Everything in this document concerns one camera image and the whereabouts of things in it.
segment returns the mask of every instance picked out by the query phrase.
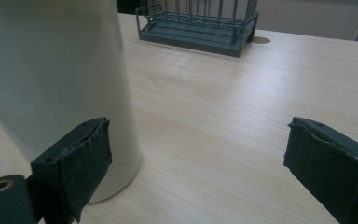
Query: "wire rack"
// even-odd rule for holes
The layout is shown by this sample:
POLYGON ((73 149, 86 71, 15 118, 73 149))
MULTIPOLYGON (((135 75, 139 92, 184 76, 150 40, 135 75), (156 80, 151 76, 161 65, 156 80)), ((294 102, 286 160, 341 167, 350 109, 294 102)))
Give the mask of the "wire rack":
POLYGON ((227 2, 228 0, 143 2, 143 6, 135 11, 139 38, 240 57, 244 44, 251 42, 255 34, 257 0, 248 0, 244 10, 239 9, 239 0, 231 0, 229 4, 227 2), (140 16, 147 18, 147 24, 142 29, 140 16))

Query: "light wood tabletop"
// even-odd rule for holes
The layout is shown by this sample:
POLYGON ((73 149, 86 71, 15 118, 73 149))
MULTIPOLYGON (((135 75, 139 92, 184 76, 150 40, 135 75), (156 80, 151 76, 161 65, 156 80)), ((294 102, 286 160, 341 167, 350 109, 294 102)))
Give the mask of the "light wood tabletop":
MULTIPOLYGON (((138 40, 120 15, 143 161, 81 223, 337 223, 283 167, 292 117, 358 141, 358 42, 256 31, 240 58, 138 40)), ((0 126, 0 176, 29 164, 0 126)))

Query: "wood grain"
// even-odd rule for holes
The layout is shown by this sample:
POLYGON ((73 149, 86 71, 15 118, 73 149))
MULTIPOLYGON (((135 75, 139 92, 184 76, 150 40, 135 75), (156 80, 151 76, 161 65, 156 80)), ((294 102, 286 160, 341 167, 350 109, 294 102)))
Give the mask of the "wood grain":
MULTIPOLYGON (((358 43, 257 31, 231 58, 138 40, 120 15, 143 162, 82 223, 337 223, 283 167, 294 116, 358 141, 358 43)), ((0 175, 28 175, 0 126, 0 175)))

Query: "white cylinder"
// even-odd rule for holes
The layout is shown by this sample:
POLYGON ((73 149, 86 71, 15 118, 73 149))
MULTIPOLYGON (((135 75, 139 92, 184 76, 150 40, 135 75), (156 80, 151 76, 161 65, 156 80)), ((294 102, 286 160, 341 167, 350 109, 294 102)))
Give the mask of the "white cylinder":
POLYGON ((75 126, 107 117, 113 163, 91 202, 141 160, 115 0, 0 0, 0 121, 32 161, 75 126))

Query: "metal wire basket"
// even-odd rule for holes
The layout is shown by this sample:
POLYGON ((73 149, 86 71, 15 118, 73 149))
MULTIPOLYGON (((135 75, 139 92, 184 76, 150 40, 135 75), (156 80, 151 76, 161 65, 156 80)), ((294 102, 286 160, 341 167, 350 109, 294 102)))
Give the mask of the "metal wire basket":
POLYGON ((238 0, 142 3, 135 10, 141 40, 240 57, 255 34, 257 0, 240 2, 243 10, 238 0), (147 18, 142 29, 139 16, 147 18))

